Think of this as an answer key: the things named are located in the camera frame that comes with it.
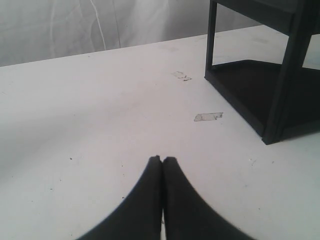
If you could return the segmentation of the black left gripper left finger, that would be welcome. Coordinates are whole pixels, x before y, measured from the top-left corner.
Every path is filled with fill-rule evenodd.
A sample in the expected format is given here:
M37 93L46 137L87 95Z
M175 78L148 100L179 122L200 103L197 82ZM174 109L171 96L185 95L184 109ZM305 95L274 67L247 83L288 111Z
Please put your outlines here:
M81 240L159 240L162 221L162 162L158 155L147 165L127 197Z

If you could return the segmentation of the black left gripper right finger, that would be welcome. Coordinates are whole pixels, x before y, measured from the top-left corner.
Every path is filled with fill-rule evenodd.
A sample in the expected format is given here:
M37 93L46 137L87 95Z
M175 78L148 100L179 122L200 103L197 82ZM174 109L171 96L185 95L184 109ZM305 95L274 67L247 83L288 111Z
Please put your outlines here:
M176 158L162 162L165 236L168 240L244 240L245 233L196 192Z

